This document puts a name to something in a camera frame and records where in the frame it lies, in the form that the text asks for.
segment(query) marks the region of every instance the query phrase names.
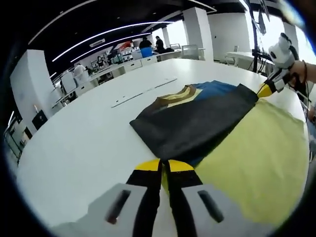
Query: blue bin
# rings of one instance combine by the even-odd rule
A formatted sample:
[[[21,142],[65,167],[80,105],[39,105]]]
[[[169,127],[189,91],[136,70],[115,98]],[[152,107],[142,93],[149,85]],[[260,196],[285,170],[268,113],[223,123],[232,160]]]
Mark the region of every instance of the blue bin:
[[[153,50],[151,47],[142,48],[141,50],[143,58],[150,57],[153,55]]]

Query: white table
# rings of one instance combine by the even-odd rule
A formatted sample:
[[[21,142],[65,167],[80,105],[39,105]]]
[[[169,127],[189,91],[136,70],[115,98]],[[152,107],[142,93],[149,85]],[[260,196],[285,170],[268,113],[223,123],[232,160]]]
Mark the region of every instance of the white table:
[[[225,54],[225,58],[234,58],[234,62],[235,62],[234,66],[235,67],[239,66],[240,59],[247,61],[249,65],[254,60],[254,56],[252,56],[251,52],[227,52]],[[271,62],[269,60],[267,60],[265,63],[268,65],[274,65],[273,62]]]
[[[111,109],[118,98],[174,77],[177,80]],[[136,165],[155,157],[129,122],[158,96],[178,92],[186,84],[215,79],[242,83],[254,91],[265,80],[223,64],[170,59],[131,71],[85,93],[45,123],[24,148],[17,183],[27,203],[49,226],[76,221],[106,190],[125,183]],[[268,101],[305,121],[300,101],[289,89],[275,93]],[[153,236],[176,236],[163,189]]]
[[[204,60],[204,50],[205,48],[199,48],[198,49],[198,54],[200,57],[200,60]],[[182,50],[181,49],[176,49],[174,52],[168,52],[168,53],[161,53],[161,54],[155,54],[152,57],[156,56],[157,58],[160,58],[160,61],[165,61],[168,59],[172,59],[172,58],[178,58],[181,57],[182,54]],[[136,59],[136,60],[131,60],[122,64],[113,64],[110,65],[109,67],[106,67],[100,71],[98,71],[97,73],[91,75],[89,77],[89,82],[92,82],[94,84],[95,87],[97,87],[97,79],[100,78],[101,76],[107,74],[107,73],[113,73],[113,77],[116,78],[118,76],[121,76],[125,73],[127,73],[125,67],[129,64],[132,63],[138,63],[141,62],[143,58],[141,59]],[[64,101],[65,99],[68,98],[68,96],[75,91],[75,89],[73,89],[71,92],[67,93],[65,96],[63,96],[62,98],[60,98],[59,100],[56,101],[56,103],[52,106],[52,108],[54,108],[55,106],[57,106],[61,101]]]

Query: human hand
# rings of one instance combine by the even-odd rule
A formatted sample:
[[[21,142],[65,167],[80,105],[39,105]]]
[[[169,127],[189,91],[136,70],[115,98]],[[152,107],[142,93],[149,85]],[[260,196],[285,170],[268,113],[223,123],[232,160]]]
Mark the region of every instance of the human hand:
[[[302,61],[295,61],[292,68],[290,69],[291,75],[294,75],[296,73],[299,77],[299,80],[301,83],[304,83],[304,77],[305,77],[305,66],[304,62]],[[293,76],[292,80],[289,82],[291,86],[295,85],[296,78]]]
[[[315,108],[313,106],[311,106],[310,110],[307,112],[307,118],[311,122],[313,122],[314,114],[315,114]]]

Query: window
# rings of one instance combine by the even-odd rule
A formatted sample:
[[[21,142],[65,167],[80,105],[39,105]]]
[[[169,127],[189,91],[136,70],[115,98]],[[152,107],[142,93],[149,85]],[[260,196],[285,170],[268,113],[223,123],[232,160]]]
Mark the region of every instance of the window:
[[[255,21],[258,22],[259,19],[259,12],[253,12]],[[270,21],[266,14],[262,14],[263,21],[266,26],[266,34],[263,36],[260,32],[257,31],[258,35],[258,46],[265,52],[268,52],[269,47],[276,44],[278,42],[278,38],[280,37],[281,33],[284,33],[284,25],[282,20],[279,17],[270,15]],[[254,48],[254,36],[253,36],[253,29],[251,23],[251,17],[249,13],[246,13],[246,21],[249,33],[249,41],[250,41],[250,48]]]
[[[187,36],[183,21],[176,21],[167,26],[170,44],[178,43],[180,46],[187,45]]]
[[[316,64],[316,56],[314,55],[310,41],[300,28],[295,28],[298,42],[298,55],[300,59],[305,60],[308,63]]]
[[[162,28],[155,30],[152,32],[153,35],[153,39],[154,39],[154,44],[156,44],[156,36],[159,36],[159,38],[162,40],[164,47],[166,47],[166,43],[164,41],[164,37],[163,37],[163,32],[162,32]]]

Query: ceiling light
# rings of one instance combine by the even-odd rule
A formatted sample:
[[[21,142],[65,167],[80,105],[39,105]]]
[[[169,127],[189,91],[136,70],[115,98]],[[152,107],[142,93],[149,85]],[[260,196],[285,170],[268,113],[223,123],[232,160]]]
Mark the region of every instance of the ceiling light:
[[[189,1],[194,2],[194,3],[196,3],[196,4],[199,4],[199,5],[201,5],[201,6],[205,6],[205,7],[209,8],[209,9],[212,9],[213,11],[211,11],[211,12],[216,12],[216,11],[217,11],[216,9],[214,9],[214,8],[212,8],[211,6],[206,5],[206,4],[202,3],[202,2],[199,2],[199,1],[196,1],[196,0],[189,0]]]
[[[90,50],[90,51],[88,51],[88,52],[86,52],[86,53],[80,55],[79,57],[77,57],[77,58],[71,60],[70,62],[72,63],[72,62],[76,61],[77,59],[81,58],[82,56],[84,56],[84,55],[86,55],[86,54],[88,54],[88,53],[91,53],[91,52],[95,51],[96,49],[99,49],[99,48],[101,48],[101,47],[103,47],[103,46],[109,45],[109,44],[111,44],[111,43],[115,43],[115,42],[118,42],[118,41],[121,41],[121,40],[126,40],[126,39],[129,39],[129,38],[133,38],[133,37],[144,36],[144,35],[150,35],[150,33],[144,33],[144,34],[139,34],[139,35],[135,35],[135,36],[129,36],[129,37],[125,37],[125,38],[121,38],[121,39],[112,41],[112,42],[110,42],[110,43],[105,43],[105,44],[103,44],[103,45],[101,45],[101,46],[99,46],[99,47],[96,47],[96,48],[94,48],[94,49],[92,49],[92,50]]]
[[[56,75],[56,73],[54,73],[53,75],[51,75],[49,78],[52,78],[53,76],[55,76]]]
[[[111,30],[108,30],[108,31],[105,31],[105,32],[102,32],[102,33],[99,33],[95,36],[92,36],[90,38],[87,38],[77,44],[75,44],[74,46],[70,47],[69,49],[67,49],[66,51],[62,52],[61,54],[59,54],[56,58],[54,58],[52,60],[52,62],[55,62],[58,58],[60,58],[61,56],[63,56],[65,53],[69,52],[70,50],[74,49],[75,47],[79,46],[80,44],[84,43],[84,42],[87,42],[88,40],[90,39],[93,39],[93,38],[96,38],[98,36],[101,36],[101,35],[104,35],[104,34],[107,34],[109,32],[113,32],[113,31],[117,31],[117,30],[121,30],[121,29],[125,29],[125,28],[129,28],[129,27],[134,27],[134,26],[142,26],[142,25],[151,25],[151,24],[161,24],[161,23],[173,23],[172,21],[154,21],[154,22],[145,22],[145,23],[138,23],[138,24],[132,24],[132,25],[128,25],[128,26],[121,26],[121,27],[118,27],[118,28],[115,28],[115,29],[111,29]]]
[[[10,116],[10,119],[9,119],[9,122],[8,122],[8,126],[9,126],[9,125],[10,125],[10,123],[11,123],[11,120],[12,120],[13,114],[14,114],[14,111],[12,111],[12,114],[11,114],[11,116]]]

